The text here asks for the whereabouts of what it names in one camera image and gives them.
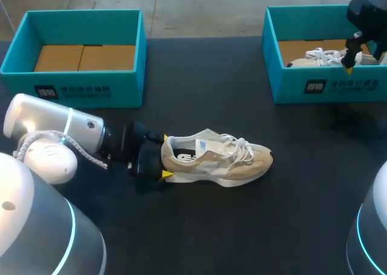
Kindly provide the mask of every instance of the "beige sneaker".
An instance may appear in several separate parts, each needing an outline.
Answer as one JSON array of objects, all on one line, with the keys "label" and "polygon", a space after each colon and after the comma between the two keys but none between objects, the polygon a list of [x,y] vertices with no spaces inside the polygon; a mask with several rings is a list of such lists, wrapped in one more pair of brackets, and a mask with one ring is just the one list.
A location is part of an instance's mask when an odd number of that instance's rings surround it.
[{"label": "beige sneaker", "polygon": [[[307,51],[304,59],[296,59],[287,65],[287,68],[305,68],[313,66],[342,66],[341,60],[346,55],[346,49],[344,50],[326,50],[322,51],[321,48]],[[356,54],[356,66],[358,65],[383,65],[382,59],[376,60],[369,54],[363,54],[359,52]]]},{"label": "beige sneaker", "polygon": [[210,129],[189,137],[168,137],[161,148],[171,183],[209,180],[224,187],[249,183],[268,171],[271,150],[243,138],[218,134]]}]

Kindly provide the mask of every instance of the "white shoelace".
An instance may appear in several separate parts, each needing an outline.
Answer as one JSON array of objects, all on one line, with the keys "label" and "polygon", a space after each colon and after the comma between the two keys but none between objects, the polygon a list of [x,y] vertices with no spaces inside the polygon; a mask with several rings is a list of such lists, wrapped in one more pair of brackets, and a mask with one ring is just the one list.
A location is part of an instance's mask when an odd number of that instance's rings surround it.
[{"label": "white shoelace", "polygon": [[226,140],[224,145],[235,145],[235,149],[232,153],[227,153],[222,155],[222,160],[229,159],[231,157],[235,157],[235,160],[232,164],[230,164],[229,168],[233,167],[238,162],[249,162],[254,159],[254,152],[249,142],[243,138],[236,139],[234,136],[229,134],[221,134],[220,138],[222,140]]},{"label": "white shoelace", "polygon": [[315,50],[310,50],[305,53],[306,59],[314,59],[320,63],[321,66],[331,65],[340,65],[343,56],[340,54],[340,51],[337,50],[326,50],[322,51],[322,48],[316,48]]}]

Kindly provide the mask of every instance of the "white cable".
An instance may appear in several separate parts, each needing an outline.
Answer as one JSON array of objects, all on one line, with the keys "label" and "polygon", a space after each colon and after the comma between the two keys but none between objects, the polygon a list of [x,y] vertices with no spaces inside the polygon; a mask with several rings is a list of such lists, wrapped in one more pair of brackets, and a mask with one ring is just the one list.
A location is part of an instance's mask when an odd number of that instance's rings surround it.
[{"label": "white cable", "polygon": [[89,153],[87,153],[74,139],[72,139],[70,136],[63,134],[59,131],[36,131],[33,133],[29,133],[24,135],[19,140],[18,149],[13,152],[13,156],[20,161],[24,161],[25,153],[27,152],[27,149],[31,146],[32,143],[34,143],[36,140],[40,138],[52,138],[52,135],[58,136],[58,138],[64,138],[66,141],[68,141],[71,145],[77,149],[77,151],[85,157],[87,160],[91,161],[92,163],[102,167],[103,169],[108,169],[108,165],[104,163],[103,161],[100,161],[93,156],[91,156]]}]

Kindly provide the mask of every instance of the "shoe tongue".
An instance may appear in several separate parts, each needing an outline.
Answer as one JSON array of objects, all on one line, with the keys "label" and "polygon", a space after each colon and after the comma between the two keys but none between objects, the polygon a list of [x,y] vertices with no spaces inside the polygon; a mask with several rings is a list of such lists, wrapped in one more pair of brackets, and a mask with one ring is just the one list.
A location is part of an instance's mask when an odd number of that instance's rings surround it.
[{"label": "shoe tongue", "polygon": [[206,140],[206,139],[196,139],[195,140],[196,158],[199,158],[207,151],[212,151],[212,152],[218,153],[220,155],[228,152],[226,147],[224,147],[224,144],[222,142]]}]

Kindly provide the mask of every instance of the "white sole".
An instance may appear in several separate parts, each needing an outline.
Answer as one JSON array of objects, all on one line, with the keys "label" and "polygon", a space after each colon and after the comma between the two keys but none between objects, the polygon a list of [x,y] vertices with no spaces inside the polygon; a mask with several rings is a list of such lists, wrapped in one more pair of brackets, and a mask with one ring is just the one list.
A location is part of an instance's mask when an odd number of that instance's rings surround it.
[{"label": "white sole", "polygon": [[165,179],[167,183],[194,183],[199,180],[204,181],[213,181],[220,186],[223,187],[235,187],[235,186],[241,186],[246,183],[250,183],[253,180],[256,180],[263,176],[267,170],[263,173],[258,174],[257,176],[246,178],[244,180],[225,180],[224,178],[218,178],[212,175],[206,175],[206,174],[194,174],[194,173],[183,173],[183,172],[175,172],[172,176]]}]

